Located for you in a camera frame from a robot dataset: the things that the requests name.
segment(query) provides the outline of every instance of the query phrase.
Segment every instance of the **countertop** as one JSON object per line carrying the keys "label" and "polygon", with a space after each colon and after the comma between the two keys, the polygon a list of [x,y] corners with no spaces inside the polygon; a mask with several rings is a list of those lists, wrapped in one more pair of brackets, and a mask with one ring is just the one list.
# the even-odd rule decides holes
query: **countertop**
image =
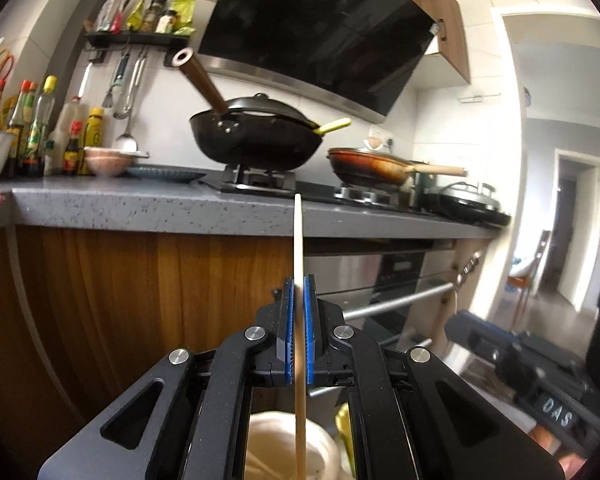
{"label": "countertop", "polygon": [[[291,236],[293,200],[133,178],[0,182],[0,227],[13,224],[184,234]],[[497,230],[417,214],[303,203],[304,235],[327,238],[495,238]]]}

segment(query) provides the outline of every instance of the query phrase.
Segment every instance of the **blue gripper pad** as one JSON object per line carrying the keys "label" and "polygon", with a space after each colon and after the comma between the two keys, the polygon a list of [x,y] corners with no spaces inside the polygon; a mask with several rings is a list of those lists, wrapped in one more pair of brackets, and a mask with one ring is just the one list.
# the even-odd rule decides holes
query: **blue gripper pad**
{"label": "blue gripper pad", "polygon": [[285,348],[285,380],[286,384],[294,382],[294,298],[296,291],[293,280],[288,282],[289,290],[287,297],[289,298],[286,308],[286,348]]}
{"label": "blue gripper pad", "polygon": [[314,324],[311,316],[311,285],[304,277],[304,346],[306,348],[306,383],[314,384]]}

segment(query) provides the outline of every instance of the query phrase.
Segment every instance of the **doorway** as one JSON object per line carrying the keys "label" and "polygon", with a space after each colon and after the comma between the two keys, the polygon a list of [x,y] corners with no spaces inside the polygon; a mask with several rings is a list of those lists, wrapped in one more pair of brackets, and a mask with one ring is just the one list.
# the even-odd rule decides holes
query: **doorway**
{"label": "doorway", "polygon": [[600,157],[555,150],[554,226],[535,292],[557,291],[579,312],[600,243]]}

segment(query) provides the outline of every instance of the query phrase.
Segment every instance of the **oven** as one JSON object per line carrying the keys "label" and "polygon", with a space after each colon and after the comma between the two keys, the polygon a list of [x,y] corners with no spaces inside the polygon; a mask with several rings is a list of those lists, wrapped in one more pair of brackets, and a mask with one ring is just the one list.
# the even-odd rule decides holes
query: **oven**
{"label": "oven", "polygon": [[451,242],[366,241],[340,254],[334,247],[305,250],[305,273],[315,276],[318,297],[339,305],[348,324],[386,348],[427,343],[440,294],[452,287]]}

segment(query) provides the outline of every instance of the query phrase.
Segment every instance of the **range hood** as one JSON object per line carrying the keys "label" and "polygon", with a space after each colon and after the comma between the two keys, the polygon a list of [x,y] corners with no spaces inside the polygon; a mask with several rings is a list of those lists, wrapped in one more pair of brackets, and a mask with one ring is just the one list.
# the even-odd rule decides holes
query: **range hood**
{"label": "range hood", "polygon": [[212,72],[381,122],[435,29],[411,0],[218,0],[199,53]]}

